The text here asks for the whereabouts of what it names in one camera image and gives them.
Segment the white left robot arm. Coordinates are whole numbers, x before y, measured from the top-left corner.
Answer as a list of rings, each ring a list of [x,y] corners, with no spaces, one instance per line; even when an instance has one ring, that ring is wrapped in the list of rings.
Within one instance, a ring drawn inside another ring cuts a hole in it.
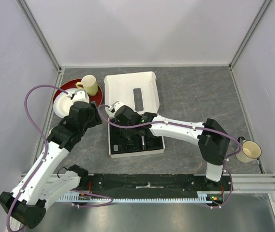
[[[100,125],[95,102],[76,101],[57,126],[53,127],[42,153],[24,179],[10,192],[0,194],[0,204],[9,218],[14,218],[29,229],[35,228],[47,209],[71,189],[84,190],[89,179],[87,170],[73,165],[65,176],[50,186],[46,183],[59,163],[81,141],[88,128]]]

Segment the dark red round plate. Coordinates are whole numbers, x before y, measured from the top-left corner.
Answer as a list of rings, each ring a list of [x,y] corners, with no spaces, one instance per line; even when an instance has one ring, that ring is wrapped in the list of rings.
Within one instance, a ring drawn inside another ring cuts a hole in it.
[[[60,88],[63,90],[68,90],[70,88],[75,88],[76,87],[76,83],[77,82],[81,82],[81,79],[75,79],[75,80],[71,80],[69,82],[66,82],[65,84],[63,84]],[[52,103],[54,103],[56,97],[61,93],[60,90],[57,90],[56,93],[53,96],[53,100]],[[103,101],[103,90],[100,87],[100,85],[98,85],[98,92],[96,93],[96,95],[94,96],[90,96],[90,101],[91,102],[95,102],[97,106],[100,106],[102,104]]]

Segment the yellow mug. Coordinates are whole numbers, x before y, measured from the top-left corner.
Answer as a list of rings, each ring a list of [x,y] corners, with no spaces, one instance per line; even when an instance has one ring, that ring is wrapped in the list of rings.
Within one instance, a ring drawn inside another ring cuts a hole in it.
[[[75,85],[78,89],[84,89],[89,96],[95,96],[98,92],[97,80],[93,75],[84,76],[81,81]]]

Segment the cream enamel mug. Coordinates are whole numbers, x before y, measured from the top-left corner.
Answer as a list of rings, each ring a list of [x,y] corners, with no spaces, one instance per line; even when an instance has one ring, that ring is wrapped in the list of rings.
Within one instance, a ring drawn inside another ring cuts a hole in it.
[[[241,151],[236,154],[240,162],[249,163],[261,156],[261,147],[256,142],[246,140],[243,136],[238,137],[237,141],[241,144]]]

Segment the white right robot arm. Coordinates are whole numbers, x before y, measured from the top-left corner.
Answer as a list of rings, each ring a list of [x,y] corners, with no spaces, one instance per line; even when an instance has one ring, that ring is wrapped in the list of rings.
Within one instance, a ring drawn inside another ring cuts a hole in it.
[[[185,122],[168,119],[156,113],[142,115],[121,102],[108,110],[114,122],[127,135],[169,137],[197,146],[206,161],[205,187],[216,190],[221,185],[224,159],[230,139],[224,129],[213,119],[206,122]]]

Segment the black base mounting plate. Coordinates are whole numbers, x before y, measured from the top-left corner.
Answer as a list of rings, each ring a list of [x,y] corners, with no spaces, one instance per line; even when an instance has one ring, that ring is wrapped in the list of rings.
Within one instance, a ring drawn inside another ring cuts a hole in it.
[[[198,192],[226,193],[229,176],[219,182],[194,174],[93,174],[81,178],[78,190],[114,199],[195,198]]]

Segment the white round plate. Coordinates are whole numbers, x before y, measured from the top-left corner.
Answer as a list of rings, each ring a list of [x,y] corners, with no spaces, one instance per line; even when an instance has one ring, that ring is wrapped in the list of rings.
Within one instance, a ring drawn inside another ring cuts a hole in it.
[[[74,104],[68,97],[67,94],[61,92],[55,99],[53,103],[53,111],[54,113],[60,117],[64,118],[69,115],[70,107]]]

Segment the white cardboard box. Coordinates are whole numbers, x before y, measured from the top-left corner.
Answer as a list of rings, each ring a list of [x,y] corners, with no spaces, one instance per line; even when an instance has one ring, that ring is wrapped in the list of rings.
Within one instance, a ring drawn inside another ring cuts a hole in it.
[[[104,79],[105,104],[124,103],[138,114],[157,113],[159,95],[154,72],[108,75]]]

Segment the silver black hair clipper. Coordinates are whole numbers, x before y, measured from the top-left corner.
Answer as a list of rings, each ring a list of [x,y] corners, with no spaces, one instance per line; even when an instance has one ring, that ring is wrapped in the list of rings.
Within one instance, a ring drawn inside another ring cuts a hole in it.
[[[142,139],[142,148],[143,148],[143,150],[146,150],[147,149],[146,137],[142,136],[141,139]]]

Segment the black plastic tray insert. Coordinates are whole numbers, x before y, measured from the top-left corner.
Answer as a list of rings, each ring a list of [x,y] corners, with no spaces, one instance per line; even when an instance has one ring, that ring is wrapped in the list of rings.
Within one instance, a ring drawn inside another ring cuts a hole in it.
[[[115,135],[113,132],[113,126],[108,125],[108,146],[109,155],[111,158],[124,158],[162,154],[165,151],[165,142],[163,137],[146,137],[147,149],[142,148],[141,136],[124,137],[121,135]],[[113,149],[114,145],[118,145],[118,151]]]

